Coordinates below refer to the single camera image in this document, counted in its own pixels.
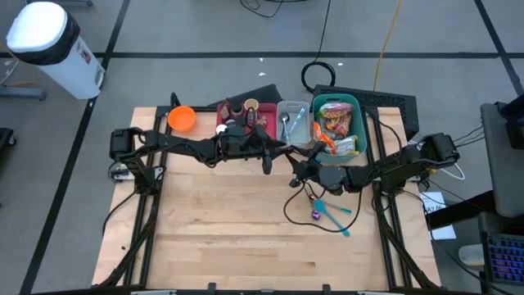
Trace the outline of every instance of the food packet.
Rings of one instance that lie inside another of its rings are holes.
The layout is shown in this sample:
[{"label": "food packet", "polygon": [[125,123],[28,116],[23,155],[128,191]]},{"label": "food packet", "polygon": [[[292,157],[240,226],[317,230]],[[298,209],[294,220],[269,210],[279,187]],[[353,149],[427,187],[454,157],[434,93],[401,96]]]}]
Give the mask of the food packet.
[{"label": "food packet", "polygon": [[333,132],[333,131],[324,130],[323,132],[324,132],[324,134],[326,134],[329,138],[331,138],[333,140],[341,140],[341,139],[346,138],[344,135],[338,134],[338,133]]},{"label": "food packet", "polygon": [[359,137],[356,135],[351,135],[348,138],[335,141],[335,153],[340,156],[347,155],[358,155],[359,151],[356,150],[356,144],[359,140]]},{"label": "food packet", "polygon": [[320,124],[318,122],[314,122],[313,124],[313,139],[315,141],[323,141],[327,144],[326,150],[329,149],[330,153],[336,152],[335,150],[335,142],[329,138],[325,133],[322,132],[320,129]]},{"label": "food packet", "polygon": [[326,129],[345,138],[350,132],[351,117],[351,113],[347,113],[334,119],[326,119]]},{"label": "food packet", "polygon": [[320,107],[316,116],[333,119],[353,111],[353,105],[347,102],[328,102]]}]

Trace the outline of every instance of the wooden table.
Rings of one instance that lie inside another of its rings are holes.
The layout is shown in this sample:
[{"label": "wooden table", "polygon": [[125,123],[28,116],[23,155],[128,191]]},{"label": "wooden table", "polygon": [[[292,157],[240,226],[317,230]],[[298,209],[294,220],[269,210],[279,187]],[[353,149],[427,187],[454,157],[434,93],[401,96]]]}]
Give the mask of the wooden table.
[{"label": "wooden table", "polygon": [[[136,108],[132,126],[151,129],[155,110]],[[399,110],[379,108],[379,115],[405,144]],[[373,123],[368,120],[371,146],[378,159]],[[214,113],[197,113],[196,121],[190,134],[177,135],[193,139],[214,135]],[[394,134],[386,128],[382,132],[386,152],[396,152]],[[366,156],[361,155],[350,164],[366,162]],[[209,169],[191,157],[169,155],[147,288],[206,289],[209,282],[215,282],[219,289],[319,290],[322,284],[331,284],[333,290],[387,290],[370,186],[364,189],[359,218],[347,238],[311,226],[293,225],[285,219],[284,202],[298,189],[288,186],[290,180],[291,165],[285,157],[273,162],[271,175],[263,175],[261,161],[255,159],[228,161]],[[314,188],[321,192],[316,184]],[[408,184],[405,189],[418,195],[415,184]],[[112,206],[132,191],[132,182],[117,184]],[[356,193],[324,198],[355,213]],[[440,284],[420,201],[407,193],[399,195],[396,201],[408,252],[426,275]],[[94,284],[112,272],[129,248],[137,205],[138,197],[108,222]],[[288,207],[293,220],[311,221],[310,211],[305,193]],[[341,224],[354,218],[339,213],[332,211]],[[319,223],[335,229],[325,216]],[[396,283],[402,285],[393,247],[391,252]],[[139,253],[135,274],[141,262]]]}]

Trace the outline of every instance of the orange bowl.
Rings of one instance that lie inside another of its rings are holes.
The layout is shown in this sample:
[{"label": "orange bowl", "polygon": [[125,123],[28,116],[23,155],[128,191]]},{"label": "orange bowl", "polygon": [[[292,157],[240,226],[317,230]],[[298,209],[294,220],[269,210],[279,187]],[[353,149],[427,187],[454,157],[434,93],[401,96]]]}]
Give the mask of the orange bowl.
[{"label": "orange bowl", "polygon": [[188,106],[175,107],[169,112],[167,121],[169,126],[178,132],[189,132],[195,126],[197,115]]}]

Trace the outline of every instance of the blue plastic utensil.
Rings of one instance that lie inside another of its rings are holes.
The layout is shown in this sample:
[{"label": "blue plastic utensil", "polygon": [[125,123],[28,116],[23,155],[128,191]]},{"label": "blue plastic utensil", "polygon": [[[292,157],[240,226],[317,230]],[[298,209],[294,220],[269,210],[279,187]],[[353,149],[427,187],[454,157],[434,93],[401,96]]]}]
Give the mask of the blue plastic utensil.
[{"label": "blue plastic utensil", "polygon": [[326,201],[323,201],[324,205],[328,206],[328,207],[331,207],[331,208],[334,208],[334,209],[337,209],[337,210],[340,210],[346,214],[351,214],[351,210],[350,209],[345,209],[345,208],[342,208],[341,206],[337,206],[337,205],[333,205],[331,203],[328,203]]},{"label": "blue plastic utensil", "polygon": [[298,113],[298,116],[295,119],[295,122],[293,122],[293,125],[291,126],[291,130],[289,130],[289,134],[293,133],[293,130],[295,129],[296,125],[298,124],[298,121],[300,121],[300,118],[304,115],[304,113],[305,113],[305,107],[302,107],[300,109],[300,112]]},{"label": "blue plastic utensil", "polygon": [[[313,202],[314,209],[321,214],[324,214],[329,218],[329,220],[337,226],[338,229],[344,229],[344,226],[342,226],[331,214],[329,214],[328,209],[326,208],[326,205],[322,200],[316,199]],[[344,234],[346,237],[350,236],[350,232],[347,230],[343,230],[342,234]]]}]

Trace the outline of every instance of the black cable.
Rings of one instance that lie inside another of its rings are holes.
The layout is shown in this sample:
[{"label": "black cable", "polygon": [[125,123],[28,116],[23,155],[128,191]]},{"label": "black cable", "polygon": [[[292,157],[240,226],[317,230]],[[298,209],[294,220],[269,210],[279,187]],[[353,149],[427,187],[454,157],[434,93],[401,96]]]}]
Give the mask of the black cable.
[{"label": "black cable", "polygon": [[333,67],[323,61],[317,61],[320,57],[320,52],[322,51],[322,45],[324,43],[324,35],[326,34],[326,25],[328,24],[328,17],[329,17],[329,8],[331,7],[331,0],[327,2],[327,10],[326,10],[326,18],[324,19],[324,27],[322,29],[322,37],[320,38],[320,46],[318,47],[317,56],[314,59],[314,61],[310,62],[309,64],[305,65],[304,68],[302,68],[302,72],[300,73],[300,79],[302,81],[302,85],[310,92],[313,93],[314,89],[311,88],[306,82],[305,82],[305,72],[308,71],[308,69],[311,66],[321,66],[324,69],[329,71],[329,74],[331,75],[331,82],[329,83],[329,86],[335,86],[335,82],[337,80],[337,74],[335,73],[335,69]]},{"label": "black cable", "polygon": [[484,139],[484,136],[482,136],[482,137],[479,138],[479,139],[475,139],[475,140],[473,140],[473,141],[471,141],[471,142],[460,144],[460,145],[457,146],[457,148],[465,147],[465,146],[467,146],[468,144],[476,143],[477,141],[481,141],[482,139]]},{"label": "black cable", "polygon": [[462,141],[461,143],[457,143],[456,145],[462,145],[462,144],[465,144],[465,143],[467,143],[467,142],[469,142],[469,141],[472,141],[472,140],[475,139],[475,138],[478,138],[478,137],[481,136],[481,135],[484,135],[484,131],[482,131],[482,132],[480,132],[479,134],[473,136],[472,138],[464,139],[464,141]]},{"label": "black cable", "polygon": [[111,181],[116,184],[116,179],[113,178],[113,176],[111,176],[111,169],[113,169],[113,167],[118,164],[119,162],[118,161],[114,161],[111,163],[111,165],[109,165],[109,167],[107,167],[107,177],[109,177],[109,179],[111,179]]},{"label": "black cable", "polygon": [[[280,1],[277,1],[277,0],[265,0],[266,2],[275,2],[275,3],[280,3]],[[284,3],[295,3],[295,2],[306,2],[308,0],[287,0],[287,1],[284,1]]]},{"label": "black cable", "polygon": [[[426,205],[424,205],[424,201],[417,195],[415,195],[414,193],[412,193],[415,197],[417,197],[418,199],[420,199],[421,203],[422,203],[422,209],[424,210],[424,214],[426,215],[426,218],[427,218],[427,223],[430,224],[430,215],[429,213],[427,212],[427,209],[426,209]],[[468,273],[468,275],[471,275],[473,278],[475,279],[478,279],[480,282],[482,282],[487,288],[490,288],[490,289],[493,289],[495,291],[498,291],[504,295],[513,295],[509,292],[506,292],[504,291],[503,289],[501,288],[497,288],[495,287],[493,284],[487,282],[486,280],[484,280],[483,278],[481,278],[480,276],[478,275],[475,275],[473,274],[470,270],[468,270],[464,265],[462,265],[462,263],[457,259],[455,258],[453,255],[451,255],[449,252],[447,252],[441,245],[439,245],[439,243],[435,240],[435,237],[433,237],[433,231],[428,227],[427,230],[429,231],[429,234],[431,236],[431,240],[434,241],[434,243],[432,243],[433,245],[436,245],[443,253],[445,253],[445,255],[447,255],[449,258],[451,258],[451,260],[453,262],[455,262],[455,264],[460,267],[462,270],[464,270],[466,273]]]},{"label": "black cable", "polygon": [[470,202],[469,200],[467,200],[467,199],[465,199],[465,198],[463,198],[463,197],[460,197],[458,194],[453,193],[453,192],[449,191],[449,190],[446,189],[446,188],[442,188],[438,183],[436,183],[435,181],[433,181],[433,180],[431,180],[431,179],[429,179],[429,182],[431,182],[432,184],[436,185],[438,188],[442,189],[443,191],[445,191],[445,192],[447,192],[447,193],[450,193],[450,194],[454,195],[456,198],[462,200],[463,202],[466,202],[467,204],[469,204],[469,205],[475,207],[476,209],[479,209],[479,210],[481,210],[481,211],[485,211],[485,210],[486,210],[486,209],[482,208],[481,206],[478,206],[477,204],[475,204],[475,203],[473,203],[473,202]]},{"label": "black cable", "polygon": [[133,192],[130,195],[128,195],[122,202],[116,205],[115,208],[109,211],[109,214],[107,214],[106,219],[104,220],[104,225],[102,226],[102,237],[104,236],[104,233],[106,232],[107,221],[109,221],[113,213],[115,213],[120,207],[122,207],[127,201],[129,201],[129,199],[131,199],[131,197],[134,196],[136,192],[137,192],[136,189],[133,190]]},{"label": "black cable", "polygon": [[244,6],[244,8],[246,8],[248,11],[251,11],[253,13],[255,13],[257,16],[262,16],[262,17],[265,17],[265,18],[272,18],[274,16],[277,15],[278,11],[280,10],[280,7],[282,6],[282,4],[286,1],[271,1],[271,2],[278,2],[278,7],[277,7],[277,10],[271,15],[271,16],[266,16],[266,15],[263,15],[259,12],[257,12],[259,9],[260,9],[260,2],[258,0],[253,0],[254,3],[256,3],[256,7],[253,7],[250,3],[249,3],[249,0],[240,0],[240,4],[242,6]]},{"label": "black cable", "polygon": [[283,211],[284,211],[284,216],[286,217],[286,219],[291,222],[292,224],[294,225],[309,225],[309,226],[314,226],[318,229],[321,229],[321,230],[324,230],[324,231],[327,231],[329,233],[334,233],[334,234],[337,234],[337,233],[341,233],[343,231],[346,231],[348,230],[348,228],[350,228],[356,221],[357,221],[357,218],[359,217],[359,213],[360,213],[360,205],[362,203],[362,190],[360,191],[359,193],[359,204],[357,205],[357,211],[355,213],[355,218],[344,228],[344,229],[326,229],[325,227],[321,226],[321,225],[316,225],[314,223],[311,223],[311,222],[298,222],[298,221],[294,221],[292,220],[289,215],[287,214],[287,211],[286,211],[286,208],[287,208],[287,205],[296,197],[298,196],[303,190],[304,190],[304,187],[305,187],[305,184],[306,182],[302,183],[302,187],[299,189],[298,192],[296,192],[295,194],[293,194],[289,199],[287,199],[286,203],[284,204],[284,208],[283,208]]},{"label": "black cable", "polygon": [[378,211],[377,207],[375,206],[375,197],[372,197],[372,198],[371,198],[371,208],[372,208],[376,213],[384,213],[384,212],[387,211],[387,209],[390,208],[390,206],[391,206],[391,199],[390,199],[390,196],[387,195],[387,196],[385,196],[385,197],[386,197],[386,200],[387,200],[387,205],[386,205],[386,207],[382,208],[382,210],[381,210],[380,212]]},{"label": "black cable", "polygon": [[[416,198],[420,198],[420,199],[422,199],[420,196],[417,196],[416,194],[411,193],[411,192],[409,192],[409,191],[407,191],[407,190],[402,189],[402,192],[403,192],[403,193],[408,193],[408,194],[410,194],[410,195],[412,195],[412,196],[414,196],[414,197],[416,197]],[[444,205],[444,206],[451,206],[451,205],[453,205],[453,204],[448,204],[448,203],[446,203],[446,202],[438,202],[438,201],[435,200],[434,198],[427,196],[425,193],[423,193],[423,192],[420,192],[420,193],[421,193],[422,195],[424,195],[424,197],[427,197],[428,199],[432,200],[433,202],[435,202],[435,203],[437,203],[437,204],[441,204],[441,205]]]},{"label": "black cable", "polygon": [[312,194],[314,195],[314,197],[316,197],[316,198],[322,198],[322,197],[324,196],[324,194],[326,193],[326,189],[324,189],[324,190],[322,191],[322,193],[320,194],[320,196],[319,196],[319,195],[317,195],[317,194],[314,192],[313,187],[311,186],[311,184],[310,184],[309,182],[305,182],[305,184],[307,184],[307,185],[309,186],[309,189],[311,190],[311,193],[312,193]]},{"label": "black cable", "polygon": [[402,154],[402,141],[400,140],[400,136],[399,134],[396,133],[396,131],[391,128],[391,126],[389,125],[386,125],[384,123],[382,123],[382,121],[380,121],[376,116],[375,114],[373,114],[373,112],[371,110],[368,109],[368,107],[366,106],[362,106],[364,108],[364,110],[366,110],[366,112],[374,119],[374,120],[377,120],[378,123],[386,128],[388,128],[389,130],[391,130],[391,132],[393,132],[393,134],[395,135],[396,137],[396,141],[398,142],[399,144],[399,158],[400,158],[400,155]]},{"label": "black cable", "polygon": [[454,139],[453,142],[457,142],[457,141],[459,141],[459,140],[462,139],[462,138],[466,138],[466,137],[468,137],[469,135],[473,134],[475,131],[479,130],[479,129],[482,128],[482,127],[484,127],[484,125],[481,125],[481,127],[479,127],[479,128],[475,128],[475,129],[473,129],[472,132],[470,132],[470,133],[468,133],[468,134],[466,134],[466,135],[464,135],[464,136],[462,136],[462,137],[459,137],[459,138],[457,138],[457,139]]},{"label": "black cable", "polygon": [[[156,170],[156,168],[159,168],[160,166],[157,166],[157,167],[152,167],[153,170]],[[155,177],[155,182],[158,181],[165,173],[165,170],[166,168],[165,167],[162,167],[162,171]],[[134,196],[135,194],[137,193],[137,189],[133,190],[133,192],[128,195],[122,202],[118,203],[118,205],[115,206],[115,208],[111,209],[111,211],[109,211],[109,214],[107,214],[106,216],[106,219],[104,220],[104,224],[102,226],[102,237],[104,236],[104,233],[106,232],[106,225],[107,225],[107,221],[109,221],[109,219],[111,218],[111,216],[120,208],[122,207],[127,201],[129,201],[131,199],[132,196]]]}]

